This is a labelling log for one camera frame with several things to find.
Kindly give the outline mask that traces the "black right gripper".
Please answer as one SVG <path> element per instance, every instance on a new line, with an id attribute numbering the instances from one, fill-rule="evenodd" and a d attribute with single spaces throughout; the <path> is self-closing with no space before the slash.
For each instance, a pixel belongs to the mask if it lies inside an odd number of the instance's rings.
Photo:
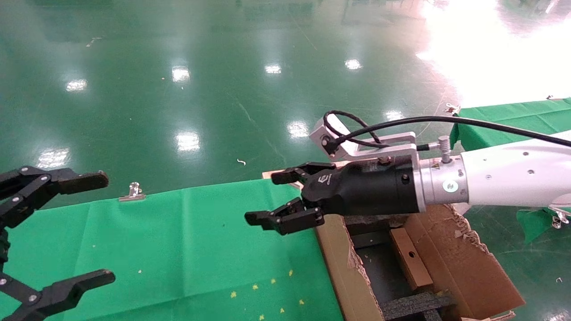
<path id="1" fill-rule="evenodd" d="M 419 212 L 408 156 L 397 156 L 387 166 L 365 160 L 338 169 L 334 163 L 306 162 L 272 173 L 271 180 L 275 185 L 303 184 L 301 198 L 274 210 L 249 211 L 244 218 L 250 226 L 280 235 L 321 226 L 324 214 L 348 217 Z"/>

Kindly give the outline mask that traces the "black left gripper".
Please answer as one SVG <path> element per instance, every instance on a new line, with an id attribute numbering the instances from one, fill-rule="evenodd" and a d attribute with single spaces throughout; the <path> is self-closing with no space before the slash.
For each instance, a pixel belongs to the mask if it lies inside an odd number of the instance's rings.
<path id="1" fill-rule="evenodd" d="M 106 188 L 109 177 L 103 171 L 76 173 L 70 168 L 42 170 L 21 167 L 0 175 L 0 225 L 16 228 L 57 195 L 83 193 Z M 0 270 L 8 262 L 11 243 L 8 232 L 0 233 Z M 21 304 L 4 321 L 44 321 L 77 307 L 84 293 L 116 280 L 111 271 L 95 271 L 60 280 L 38 291 L 6 273 L 0 274 L 2 293 Z"/>

